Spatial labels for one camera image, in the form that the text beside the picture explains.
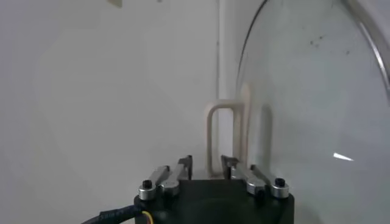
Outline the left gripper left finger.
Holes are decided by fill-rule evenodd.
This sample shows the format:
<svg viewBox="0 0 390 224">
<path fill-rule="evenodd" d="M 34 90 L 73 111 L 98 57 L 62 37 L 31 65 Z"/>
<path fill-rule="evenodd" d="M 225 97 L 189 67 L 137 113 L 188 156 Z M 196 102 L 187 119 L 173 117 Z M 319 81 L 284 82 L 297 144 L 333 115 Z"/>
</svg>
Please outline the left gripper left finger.
<svg viewBox="0 0 390 224">
<path fill-rule="evenodd" d="M 158 191 L 168 196 L 179 193 L 180 180 L 191 180 L 193 176 L 193 157 L 180 158 L 173 170 L 169 166 L 160 166 L 138 188 L 140 200 L 154 200 Z"/>
</svg>

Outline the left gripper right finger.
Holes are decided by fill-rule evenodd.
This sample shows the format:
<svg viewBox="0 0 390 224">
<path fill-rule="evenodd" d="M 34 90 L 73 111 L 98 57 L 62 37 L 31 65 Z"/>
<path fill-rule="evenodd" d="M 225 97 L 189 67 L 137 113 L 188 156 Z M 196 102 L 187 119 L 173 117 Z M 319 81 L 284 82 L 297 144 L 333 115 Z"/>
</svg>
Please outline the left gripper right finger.
<svg viewBox="0 0 390 224">
<path fill-rule="evenodd" d="M 268 190 L 274 198 L 288 198 L 289 186 L 284 178 L 276 177 L 260 166 L 251 165 L 249 168 L 239 159 L 221 156 L 222 173 L 225 179 L 242 180 L 250 195 L 258 195 Z"/>
</svg>

